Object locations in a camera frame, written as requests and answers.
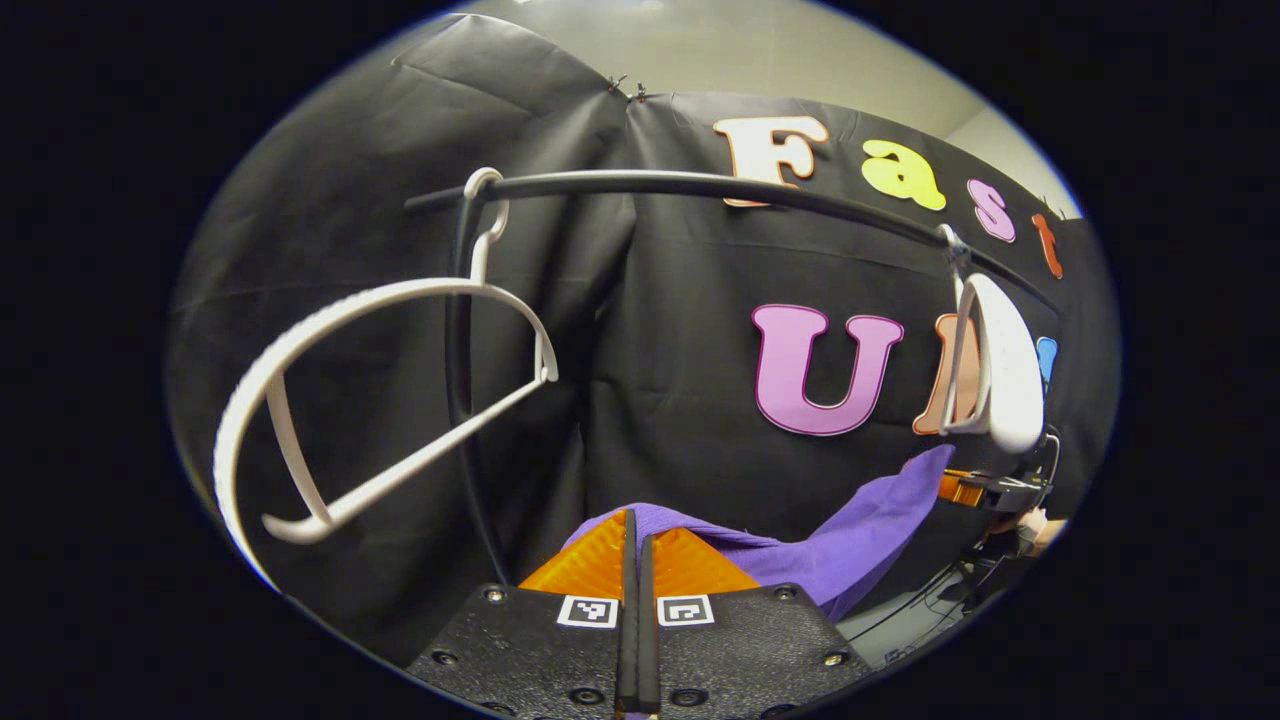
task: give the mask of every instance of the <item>pink letter u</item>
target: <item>pink letter u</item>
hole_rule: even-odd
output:
[[[755,404],[780,428],[810,436],[836,436],[870,416],[884,380],[888,350],[902,340],[902,325],[887,318],[854,315],[845,331],[858,341],[849,395],[838,405],[809,402],[813,338],[827,332],[827,316],[797,305],[762,305],[751,313],[760,328],[760,366],[755,374]]]

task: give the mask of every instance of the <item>black cloth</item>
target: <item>black cloth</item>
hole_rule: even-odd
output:
[[[803,181],[805,191],[951,223],[966,242],[1039,283],[1060,311],[1075,314],[1064,320],[997,279],[1033,336],[1060,342],[1048,402],[1050,421],[1064,432],[1059,482],[1087,484],[1111,414],[1070,388],[1107,374],[1100,368],[1119,356],[1119,337],[1089,329],[1102,313],[1096,291],[1105,274],[1085,272],[1100,255],[1084,241],[1079,254],[1073,250],[1070,223],[975,158],[864,113],[722,94],[628,104],[607,87],[534,33],[448,15],[351,65],[253,147],[211,204],[172,310],[166,397],[179,451],[211,510],[214,433],[232,389],[266,345],[349,293],[447,273],[454,210],[408,215],[401,208],[407,197],[462,184],[485,165],[507,177],[605,168],[730,174],[727,143],[710,124],[773,114],[809,114],[831,131],[831,141],[813,143],[818,169]],[[948,199],[945,211],[867,183],[861,142],[873,137],[929,160]],[[1016,242],[991,238],[978,225],[969,178],[1000,188]],[[1059,234],[1062,281],[1044,265],[1034,213]],[[937,372],[934,320],[954,311],[936,250],[803,211],[598,195],[515,201],[489,266],[490,282],[541,316],[562,374],[479,434],[483,489],[518,578],[582,520],[627,502],[800,539],[863,483],[938,442],[910,427]],[[847,389],[852,352],[841,323],[874,314],[904,325],[865,424],[809,437],[760,414],[753,392],[759,331],[750,315],[767,302],[805,305],[831,320],[814,347],[808,393],[815,402],[838,401]],[[289,370],[294,423],[324,497],[340,496],[448,429],[443,320],[439,299],[387,309],[325,338]],[[1089,341],[1074,342],[1082,334]],[[516,313],[474,302],[476,409],[527,382],[531,347],[532,332]],[[1091,392],[1106,396],[1108,382],[1097,380]],[[957,466],[1000,471],[1014,464],[983,438],[948,441],[957,446]],[[261,514],[292,519],[306,509],[264,407],[241,454],[239,509],[256,553],[288,594],[404,666],[462,593],[492,580],[458,474],[449,456],[332,538],[279,542],[262,529]],[[1069,514],[1071,497],[1055,492],[1056,510]],[[863,605],[918,587],[988,521],[984,512],[940,501]]]

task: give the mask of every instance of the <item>white plastic hanger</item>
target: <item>white plastic hanger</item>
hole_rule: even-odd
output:
[[[978,405],[973,418],[951,421],[955,414],[956,387],[960,363],[951,364],[946,405],[938,434],[983,434],[1005,452],[1020,455],[1030,450],[1041,438],[1044,425],[1044,396],[1041,384],[1039,359],[1032,334],[1014,302],[991,278],[973,273],[960,279],[960,265],[968,246],[960,241],[950,225],[938,225],[947,240],[951,256],[951,275],[956,288],[956,327],[963,328],[969,313],[974,314],[978,337]],[[956,333],[954,357],[964,350],[964,337]]]
[[[500,178],[502,176],[498,170],[481,168],[467,181],[465,195],[475,197],[484,182]],[[559,379],[556,351],[552,347],[550,337],[547,334],[547,328],[538,318],[538,314],[515,295],[485,282],[489,246],[502,236],[509,214],[511,202],[507,200],[500,201],[498,219],[492,228],[476,240],[475,249],[471,252],[470,279],[430,278],[407,281],[376,287],[339,300],[293,325],[293,328],[276,338],[253,361],[237,386],[236,392],[232,393],[227,410],[223,413],[221,424],[218,428],[218,437],[214,443],[214,491],[218,497],[218,506],[233,541],[250,561],[250,565],[253,566],[253,570],[276,591],[279,588],[268,577],[250,548],[236,502],[236,469],[241,443],[244,438],[244,432],[248,429],[248,423],[264,397],[270,410],[271,424],[275,428],[275,438],[280,445],[280,452],[284,455],[285,465],[293,477],[293,483],[297,486],[298,493],[302,496],[302,501],[311,510],[311,516],[303,520],[282,520],[271,515],[264,515],[262,524],[276,538],[298,544],[310,544],[333,534],[334,530],[343,527],[374,502],[385,497],[387,493],[396,489],[415,473],[440,459],[449,450],[475,434],[486,423],[524,400],[544,383]],[[293,418],[289,414],[288,396],[284,391],[284,372],[298,356],[323,337],[357,318],[397,302],[452,293],[476,295],[499,300],[518,310],[529,320],[538,333],[534,343],[534,379],[493,406],[431,441],[421,450],[374,475],[340,498],[326,503],[316,489],[311,471],[302,457],[297,434],[293,430]]]

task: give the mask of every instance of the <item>cable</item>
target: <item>cable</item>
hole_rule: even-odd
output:
[[[991,566],[991,570],[987,570],[987,574],[983,575],[980,580],[978,580],[977,587],[980,588],[982,583],[986,583],[987,580],[989,580],[991,577],[996,573],[996,569],[998,569],[1000,564],[1004,562],[1004,561],[1005,561],[1005,556],[1004,555],[1001,555],[1000,557],[997,557],[996,559],[996,564]]]
[[[470,277],[471,246],[484,201],[462,197],[458,213],[458,232],[449,245],[449,273],[458,278]],[[471,418],[471,297],[451,295],[444,306],[444,377],[449,407],[449,424],[458,427]],[[463,441],[458,448],[462,465],[462,488],[466,492],[467,512],[480,536],[480,543],[498,582],[511,585],[511,573],[502,550],[502,541],[493,527],[493,518],[480,491],[480,447],[475,437]]]
[[[897,615],[899,612],[901,612],[901,611],[906,610],[908,607],[910,607],[911,605],[914,605],[915,601],[918,601],[918,600],[920,600],[920,597],[928,594],[929,591],[932,591],[933,588],[936,588],[938,585],[938,583],[941,583],[942,580],[945,580],[946,578],[948,578],[951,575],[951,569],[952,568],[955,568],[955,561],[947,564],[946,568],[943,568],[937,575],[933,577],[932,580],[929,580],[929,584],[924,585],[924,588],[922,588],[920,592],[915,593],[915,596],[913,596],[911,600],[906,601],[901,607],[899,607],[897,610],[895,610],[895,611],[890,612],[888,615],[881,618],[879,620],[876,621],[874,625],[872,625],[870,628],[867,628],[865,630],[863,630],[863,632],[858,633],[856,635],[849,638],[846,642],[852,643],[858,638],[860,638],[860,637],[865,635],[867,633],[874,630],[876,628],[881,626],[881,624],[883,624],[890,618]]]
[[[934,610],[934,609],[933,609],[933,606],[932,606],[932,605],[929,605],[929,598],[928,598],[928,597],[925,597],[925,598],[924,598],[924,606],[929,609],[929,612],[932,612],[932,614],[934,614],[934,615],[942,615],[943,618],[946,618],[946,616],[950,616],[950,615],[951,615],[951,611],[952,611],[952,610],[955,610],[956,605],[964,605],[964,600],[960,600],[960,601],[957,601],[957,602],[952,603],[952,605],[951,605],[951,610],[947,610],[947,611],[946,611],[946,612],[943,614],[943,612],[938,612],[937,610]]]
[[[951,619],[951,612],[954,612],[954,611],[955,611],[955,609],[956,609],[956,607],[960,607],[961,605],[963,605],[963,603],[956,603],[956,605],[955,605],[955,607],[952,607],[952,609],[951,609],[951,611],[948,611],[948,612],[947,612],[946,615],[943,615],[943,616],[942,616],[941,619],[938,619],[938,621],[937,621],[937,623],[934,623],[932,628],[929,628],[928,630],[924,630],[924,634],[922,634],[920,637],[918,637],[918,638],[915,638],[914,641],[909,642],[909,643],[906,644],[906,647],[910,647],[910,648],[913,648],[913,650],[914,650],[914,648],[915,648],[915,643],[918,643],[918,642],[920,642],[922,639],[927,638],[927,637],[928,637],[928,635],[929,635],[931,633],[933,633],[933,630],[937,630],[937,629],[938,629],[938,625],[941,625],[942,623],[945,623],[945,621],[950,620],[950,619]]]

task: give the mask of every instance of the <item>purple cloth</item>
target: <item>purple cloth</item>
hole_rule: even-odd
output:
[[[955,446],[941,445],[902,465],[897,475],[877,478],[827,519],[808,539],[782,542],[713,525],[659,505],[623,505],[582,523],[564,547],[623,507],[636,512],[636,557],[644,538],[689,528],[756,583],[796,583],[832,620],[840,619],[901,555],[938,498],[942,470]]]

